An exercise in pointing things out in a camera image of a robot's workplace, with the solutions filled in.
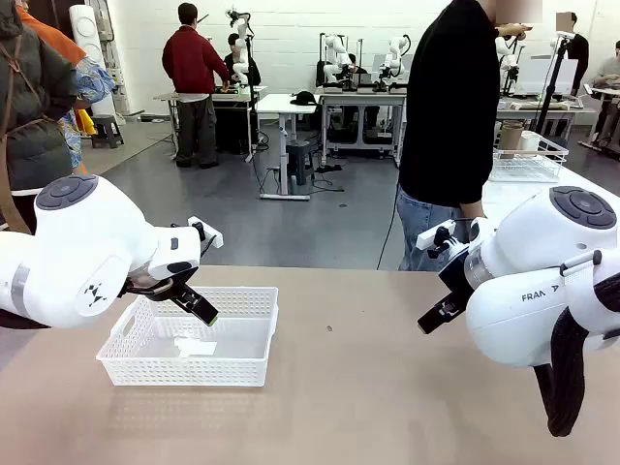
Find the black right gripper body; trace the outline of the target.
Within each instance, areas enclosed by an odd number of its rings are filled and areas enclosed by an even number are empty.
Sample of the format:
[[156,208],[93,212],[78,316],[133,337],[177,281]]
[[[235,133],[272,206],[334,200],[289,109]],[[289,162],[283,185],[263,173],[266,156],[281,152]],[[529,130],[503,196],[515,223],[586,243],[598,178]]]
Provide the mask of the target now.
[[440,251],[448,255],[448,261],[439,272],[439,278],[449,290],[449,294],[440,303],[442,305],[466,305],[474,292],[466,277],[466,262],[470,255],[469,245],[457,239],[447,239],[440,246]]

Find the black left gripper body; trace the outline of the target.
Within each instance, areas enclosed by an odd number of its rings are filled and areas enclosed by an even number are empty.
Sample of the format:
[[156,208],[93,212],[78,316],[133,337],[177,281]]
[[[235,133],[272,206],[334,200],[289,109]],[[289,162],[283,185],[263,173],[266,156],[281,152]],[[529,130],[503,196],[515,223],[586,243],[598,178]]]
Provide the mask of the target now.
[[134,281],[127,279],[118,293],[121,298],[126,294],[144,295],[154,301],[173,300],[181,298],[185,295],[190,287],[187,282],[198,271],[197,267],[193,267],[180,273],[174,274],[172,277],[162,281],[155,281],[147,286],[139,286]]

